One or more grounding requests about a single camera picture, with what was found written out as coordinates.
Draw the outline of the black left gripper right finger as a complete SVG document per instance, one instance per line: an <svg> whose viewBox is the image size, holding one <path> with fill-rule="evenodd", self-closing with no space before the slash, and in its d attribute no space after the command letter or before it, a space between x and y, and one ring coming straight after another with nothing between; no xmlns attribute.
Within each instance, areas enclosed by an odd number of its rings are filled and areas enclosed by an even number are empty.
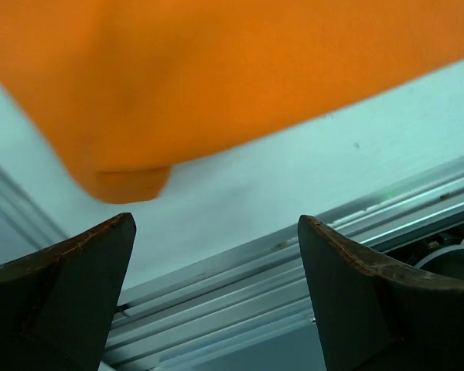
<svg viewBox="0 0 464 371"><path fill-rule="evenodd" d="M464 252L418 269L312 216L298 238L328 370L464 370Z"/></svg>

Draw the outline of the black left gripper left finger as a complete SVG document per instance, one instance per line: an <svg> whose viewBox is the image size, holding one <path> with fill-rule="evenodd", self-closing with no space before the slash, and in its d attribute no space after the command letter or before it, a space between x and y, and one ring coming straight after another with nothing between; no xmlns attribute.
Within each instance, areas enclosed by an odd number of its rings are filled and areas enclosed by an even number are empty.
<svg viewBox="0 0 464 371"><path fill-rule="evenodd" d="M130 213L0 264L0 370L96 370L135 241Z"/></svg>

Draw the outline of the orange trousers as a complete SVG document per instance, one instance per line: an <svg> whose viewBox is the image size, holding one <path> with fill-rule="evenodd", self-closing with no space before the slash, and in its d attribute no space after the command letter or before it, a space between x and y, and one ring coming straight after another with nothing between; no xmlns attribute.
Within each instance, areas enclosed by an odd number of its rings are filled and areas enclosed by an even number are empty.
<svg viewBox="0 0 464 371"><path fill-rule="evenodd" d="M464 58L464 1L0 1L0 84L106 203Z"/></svg>

